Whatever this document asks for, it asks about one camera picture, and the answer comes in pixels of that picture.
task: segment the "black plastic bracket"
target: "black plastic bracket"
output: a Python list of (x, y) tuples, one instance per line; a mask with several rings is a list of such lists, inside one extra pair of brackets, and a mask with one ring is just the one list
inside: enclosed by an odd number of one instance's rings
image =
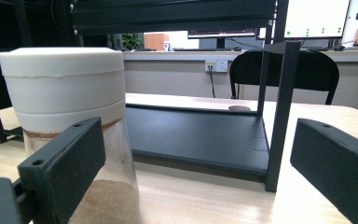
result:
[(0, 223), (67, 223), (104, 161), (101, 119), (72, 125), (0, 178)]
[(358, 139), (315, 120), (299, 119), (292, 165), (352, 223), (358, 223)]

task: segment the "potted plant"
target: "potted plant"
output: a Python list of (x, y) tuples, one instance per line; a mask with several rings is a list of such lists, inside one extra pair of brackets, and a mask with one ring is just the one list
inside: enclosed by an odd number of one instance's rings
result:
[(137, 49), (140, 45), (144, 43), (143, 36), (141, 34), (122, 34), (121, 38), (123, 40), (123, 47), (125, 49)]

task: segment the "brown stripe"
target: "brown stripe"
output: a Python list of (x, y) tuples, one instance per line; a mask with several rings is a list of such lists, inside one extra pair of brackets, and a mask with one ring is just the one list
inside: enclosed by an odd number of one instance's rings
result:
[[(119, 121), (121, 121), (123, 119), (123, 117), (119, 118), (119, 119), (115, 119), (109, 123), (105, 123), (103, 125), (103, 132), (106, 131), (107, 129), (113, 127), (115, 124), (117, 124)], [(24, 130), (25, 135), (27, 135), (27, 137), (30, 138), (55, 138), (57, 137), (57, 135), (59, 135), (60, 133), (33, 133), (33, 132), (29, 132)]]

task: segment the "black panel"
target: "black panel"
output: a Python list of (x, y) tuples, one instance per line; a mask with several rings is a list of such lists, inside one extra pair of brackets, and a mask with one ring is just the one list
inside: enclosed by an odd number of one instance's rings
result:
[(273, 0), (80, 1), (72, 11), (79, 35), (266, 27)]

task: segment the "computer monitor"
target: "computer monitor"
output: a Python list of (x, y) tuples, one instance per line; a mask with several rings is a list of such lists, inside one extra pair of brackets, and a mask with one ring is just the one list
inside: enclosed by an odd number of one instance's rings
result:
[[(351, 0), (290, 0), (285, 39), (340, 39)], [(266, 29), (258, 29), (256, 38), (264, 39)]]
[(238, 31), (188, 31), (188, 39), (202, 39), (202, 38), (217, 38), (216, 48), (223, 49), (225, 47), (226, 38), (231, 37), (245, 37), (245, 36), (255, 36), (255, 29), (244, 29)]

